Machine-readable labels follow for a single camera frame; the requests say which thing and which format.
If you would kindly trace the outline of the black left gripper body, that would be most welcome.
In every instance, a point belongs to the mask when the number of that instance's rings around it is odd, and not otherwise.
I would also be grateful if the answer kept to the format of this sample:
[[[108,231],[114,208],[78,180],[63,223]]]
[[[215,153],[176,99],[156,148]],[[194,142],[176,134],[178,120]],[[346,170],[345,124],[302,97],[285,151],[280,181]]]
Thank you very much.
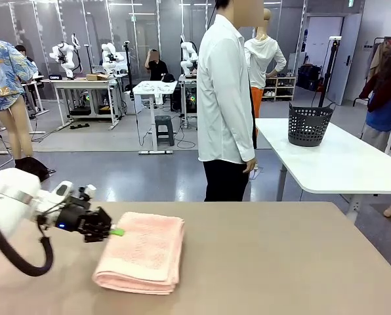
[[[55,222],[55,227],[68,231],[76,232],[80,224],[81,217],[86,213],[86,210],[76,204],[70,204],[63,208]]]

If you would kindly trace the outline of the person's right hand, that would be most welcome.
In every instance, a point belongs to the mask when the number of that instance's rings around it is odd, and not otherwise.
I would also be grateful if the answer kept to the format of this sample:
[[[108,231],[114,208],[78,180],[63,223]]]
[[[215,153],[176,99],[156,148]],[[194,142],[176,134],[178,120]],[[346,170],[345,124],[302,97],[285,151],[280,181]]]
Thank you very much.
[[[248,174],[251,171],[254,171],[258,167],[258,162],[256,157],[253,159],[250,159],[249,161],[246,162],[246,168],[244,169],[243,173]]]

